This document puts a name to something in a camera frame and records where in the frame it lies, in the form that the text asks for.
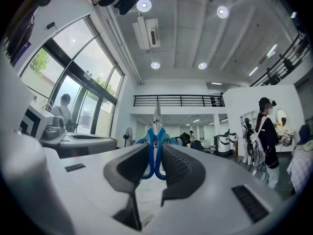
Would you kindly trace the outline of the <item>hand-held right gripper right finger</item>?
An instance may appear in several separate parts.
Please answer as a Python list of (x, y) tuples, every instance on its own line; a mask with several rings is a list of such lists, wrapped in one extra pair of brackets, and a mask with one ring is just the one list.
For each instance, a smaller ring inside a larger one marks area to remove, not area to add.
[(199, 160), (182, 152), (182, 146), (164, 143), (161, 162), (167, 185), (162, 192), (162, 206), (168, 200), (190, 197), (205, 181), (205, 167)]

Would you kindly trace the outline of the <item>white wall shelf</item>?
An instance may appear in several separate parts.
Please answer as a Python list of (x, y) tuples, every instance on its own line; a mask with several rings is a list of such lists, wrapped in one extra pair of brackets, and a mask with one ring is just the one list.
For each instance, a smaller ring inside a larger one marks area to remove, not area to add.
[(258, 113), (259, 113), (259, 110), (253, 110), (253, 111), (242, 114), (240, 116), (241, 125), (244, 126), (245, 125), (245, 119), (248, 118), (249, 124), (251, 124), (252, 127), (255, 128)]

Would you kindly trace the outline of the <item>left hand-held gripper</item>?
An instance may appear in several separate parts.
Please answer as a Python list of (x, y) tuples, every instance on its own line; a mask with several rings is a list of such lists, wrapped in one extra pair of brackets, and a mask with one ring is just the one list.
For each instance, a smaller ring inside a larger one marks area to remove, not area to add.
[(19, 130), (37, 139), (43, 147), (56, 150), (61, 159), (94, 155), (117, 148), (117, 141), (113, 138), (67, 131), (63, 117), (52, 115), (34, 102), (26, 110)]

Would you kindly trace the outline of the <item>white ceiling air conditioner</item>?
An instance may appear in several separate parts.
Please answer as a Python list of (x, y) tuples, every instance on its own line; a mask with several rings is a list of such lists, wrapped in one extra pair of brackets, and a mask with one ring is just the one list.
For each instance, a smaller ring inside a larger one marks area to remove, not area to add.
[(160, 47), (158, 19), (145, 20), (143, 16), (137, 17), (133, 28), (139, 49), (150, 50)]

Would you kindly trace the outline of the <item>black balcony railing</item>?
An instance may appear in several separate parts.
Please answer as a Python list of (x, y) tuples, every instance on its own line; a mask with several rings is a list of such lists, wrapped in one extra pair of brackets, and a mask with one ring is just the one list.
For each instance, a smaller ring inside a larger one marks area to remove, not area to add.
[(134, 95), (134, 107), (156, 106), (159, 101), (161, 106), (168, 107), (225, 107), (221, 95), (196, 95), (196, 94), (156, 94)]

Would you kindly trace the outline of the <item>person's torso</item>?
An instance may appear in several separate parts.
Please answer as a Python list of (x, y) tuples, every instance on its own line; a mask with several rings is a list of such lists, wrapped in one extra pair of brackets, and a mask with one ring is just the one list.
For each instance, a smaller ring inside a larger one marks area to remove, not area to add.
[(40, 7), (47, 6), (51, 0), (25, 0), (17, 10), (4, 33), (4, 52), (14, 64), (32, 35), (36, 15)]

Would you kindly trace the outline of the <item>checked tablecloth table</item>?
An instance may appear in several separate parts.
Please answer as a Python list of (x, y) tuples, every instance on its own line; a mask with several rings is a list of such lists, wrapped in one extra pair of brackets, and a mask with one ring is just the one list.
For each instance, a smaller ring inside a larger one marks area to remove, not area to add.
[(287, 168), (296, 194), (300, 194), (313, 173), (313, 140), (297, 145)]

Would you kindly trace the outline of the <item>black mezzanine railing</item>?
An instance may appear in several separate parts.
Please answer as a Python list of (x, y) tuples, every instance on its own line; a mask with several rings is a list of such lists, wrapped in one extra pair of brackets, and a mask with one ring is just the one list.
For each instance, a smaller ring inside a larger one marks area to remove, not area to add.
[(308, 38), (298, 34), (287, 50), (279, 54), (278, 60), (250, 86), (277, 85), (304, 62), (309, 52)]

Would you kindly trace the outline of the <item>black-framed glass window wall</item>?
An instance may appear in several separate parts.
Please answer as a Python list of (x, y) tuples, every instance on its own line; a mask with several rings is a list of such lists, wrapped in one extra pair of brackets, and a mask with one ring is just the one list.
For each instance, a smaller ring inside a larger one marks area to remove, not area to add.
[(34, 102), (47, 111), (70, 113), (67, 129), (78, 134), (112, 137), (112, 124), (124, 73), (90, 16), (50, 37), (20, 72)]

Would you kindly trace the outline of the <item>blue wall poster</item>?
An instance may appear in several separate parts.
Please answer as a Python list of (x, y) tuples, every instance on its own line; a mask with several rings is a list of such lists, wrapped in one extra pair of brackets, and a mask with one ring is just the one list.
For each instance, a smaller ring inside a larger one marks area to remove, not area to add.
[(22, 55), (25, 53), (25, 51), (31, 46), (31, 43), (27, 41), (26, 44), (24, 44), (20, 50), (18, 50), (13, 57), (10, 59), (10, 63), (12, 66), (15, 66), (18, 60), (22, 57)]

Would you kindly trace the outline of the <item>white and black machine cart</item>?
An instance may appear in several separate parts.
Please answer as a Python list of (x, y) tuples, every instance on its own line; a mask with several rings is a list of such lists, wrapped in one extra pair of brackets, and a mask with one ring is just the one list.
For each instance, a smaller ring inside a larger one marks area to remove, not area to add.
[(236, 133), (227, 133), (216, 135), (214, 137), (215, 154), (219, 157), (227, 157), (234, 153), (235, 141), (237, 141)]

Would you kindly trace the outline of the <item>round vanity mirror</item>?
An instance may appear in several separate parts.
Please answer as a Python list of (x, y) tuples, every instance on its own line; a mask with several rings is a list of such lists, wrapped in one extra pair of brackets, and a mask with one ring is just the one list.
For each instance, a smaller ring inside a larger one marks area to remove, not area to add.
[(276, 112), (276, 122), (279, 127), (284, 127), (287, 121), (287, 115), (282, 109)]

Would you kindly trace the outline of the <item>blue-handled scissors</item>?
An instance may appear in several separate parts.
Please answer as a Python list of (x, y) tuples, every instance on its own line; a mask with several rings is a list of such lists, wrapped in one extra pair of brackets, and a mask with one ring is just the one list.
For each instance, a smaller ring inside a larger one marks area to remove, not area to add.
[(148, 169), (141, 179), (149, 179), (154, 174), (160, 180), (166, 180), (166, 176), (161, 174), (160, 165), (162, 161), (162, 145), (164, 143), (176, 144), (175, 139), (169, 137), (161, 124), (160, 101), (156, 100), (156, 108), (153, 116), (153, 127), (146, 131), (146, 134), (139, 138), (135, 144), (146, 143), (148, 145)]

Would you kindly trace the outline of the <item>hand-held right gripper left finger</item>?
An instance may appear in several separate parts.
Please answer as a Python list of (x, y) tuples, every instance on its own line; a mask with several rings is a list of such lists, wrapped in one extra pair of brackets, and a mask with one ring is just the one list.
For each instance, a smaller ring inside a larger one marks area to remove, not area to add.
[(128, 194), (126, 207), (113, 217), (124, 225), (140, 231), (142, 229), (135, 190), (149, 163), (149, 145), (136, 144), (129, 147), (130, 151), (108, 162), (103, 175), (110, 186), (118, 192)]

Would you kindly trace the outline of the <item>dark blue chair back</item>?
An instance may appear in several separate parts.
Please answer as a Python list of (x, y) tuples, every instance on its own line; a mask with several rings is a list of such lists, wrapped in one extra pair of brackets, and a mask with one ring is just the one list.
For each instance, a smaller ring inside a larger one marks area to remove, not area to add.
[(304, 145), (310, 140), (310, 127), (308, 124), (304, 124), (301, 126), (299, 130), (299, 142), (297, 145)]

